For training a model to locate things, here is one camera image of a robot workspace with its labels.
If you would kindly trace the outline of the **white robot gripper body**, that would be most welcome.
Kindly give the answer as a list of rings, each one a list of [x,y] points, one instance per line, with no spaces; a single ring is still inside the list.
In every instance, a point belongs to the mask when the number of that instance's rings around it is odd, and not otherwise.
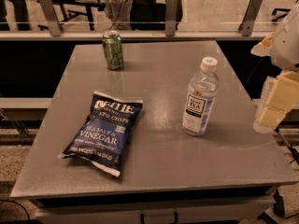
[[[299,70],[299,5],[296,4],[273,33],[270,49],[273,65]]]

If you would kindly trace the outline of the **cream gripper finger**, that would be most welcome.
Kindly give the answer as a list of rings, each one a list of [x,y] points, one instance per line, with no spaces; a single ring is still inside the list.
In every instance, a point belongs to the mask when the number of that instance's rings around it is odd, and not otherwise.
[[[254,45],[250,53],[259,57],[270,57],[271,56],[271,46],[272,46],[273,33],[266,36],[257,45]]]
[[[257,133],[270,133],[286,115],[299,105],[299,74],[283,70],[277,77],[267,77],[253,121]]]

